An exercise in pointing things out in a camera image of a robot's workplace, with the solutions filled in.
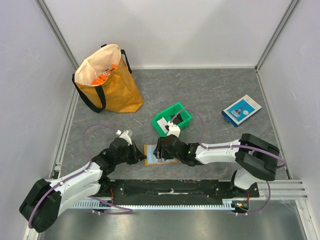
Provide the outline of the orange leather card holder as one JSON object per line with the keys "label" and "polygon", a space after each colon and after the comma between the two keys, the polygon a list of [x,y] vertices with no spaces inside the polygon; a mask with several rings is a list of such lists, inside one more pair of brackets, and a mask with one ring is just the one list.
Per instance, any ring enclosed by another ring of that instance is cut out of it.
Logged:
{"label": "orange leather card holder", "polygon": [[173,159],[156,158],[156,156],[153,154],[153,151],[155,149],[156,149],[155,144],[145,144],[144,145],[144,155],[146,156],[144,164],[146,166],[173,164],[173,163],[178,162],[178,160],[176,158],[173,158]]}

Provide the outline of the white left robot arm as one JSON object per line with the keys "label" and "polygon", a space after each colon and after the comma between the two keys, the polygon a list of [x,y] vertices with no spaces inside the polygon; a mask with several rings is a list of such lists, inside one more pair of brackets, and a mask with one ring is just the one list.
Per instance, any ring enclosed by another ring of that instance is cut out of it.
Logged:
{"label": "white left robot arm", "polygon": [[19,212],[28,221],[28,227],[38,233],[46,231],[57,218],[78,201],[98,195],[106,196],[110,191],[108,175],[122,163],[137,164],[146,156],[134,142],[115,138],[83,167],[57,179],[41,178],[34,183]]}

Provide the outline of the green plastic bin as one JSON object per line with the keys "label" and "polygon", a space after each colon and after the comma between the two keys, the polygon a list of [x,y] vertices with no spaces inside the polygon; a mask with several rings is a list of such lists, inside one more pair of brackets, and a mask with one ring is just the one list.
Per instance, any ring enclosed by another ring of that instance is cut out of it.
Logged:
{"label": "green plastic bin", "polygon": [[168,133],[166,128],[168,122],[172,122],[182,130],[189,126],[192,118],[191,114],[185,110],[185,107],[180,102],[177,102],[157,113],[151,124],[160,137],[165,137]]}

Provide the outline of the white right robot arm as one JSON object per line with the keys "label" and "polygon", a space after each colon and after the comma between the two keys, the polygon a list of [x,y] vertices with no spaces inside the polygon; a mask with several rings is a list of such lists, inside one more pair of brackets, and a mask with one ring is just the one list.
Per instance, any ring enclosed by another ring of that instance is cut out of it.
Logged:
{"label": "white right robot arm", "polygon": [[160,137],[153,155],[157,159],[177,159],[189,167],[213,163],[237,163],[229,184],[235,197],[242,196],[258,180],[272,182],[276,179],[280,150],[252,134],[244,133],[231,142],[205,144],[185,143],[175,135]]}

